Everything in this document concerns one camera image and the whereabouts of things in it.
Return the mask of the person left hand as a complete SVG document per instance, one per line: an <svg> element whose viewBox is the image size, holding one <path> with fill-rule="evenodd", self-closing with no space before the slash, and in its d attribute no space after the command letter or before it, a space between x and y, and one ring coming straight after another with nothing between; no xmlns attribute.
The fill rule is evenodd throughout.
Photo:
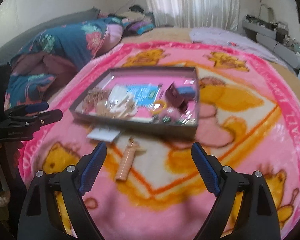
<svg viewBox="0 0 300 240"><path fill-rule="evenodd" d="M20 149L23 148L22 142L7 142L5 144L0 143L0 150L4 148L4 153L7 157L9 167L9 171L11 175L14 175L17 167L19 165L19 158L20 158Z"/></svg>

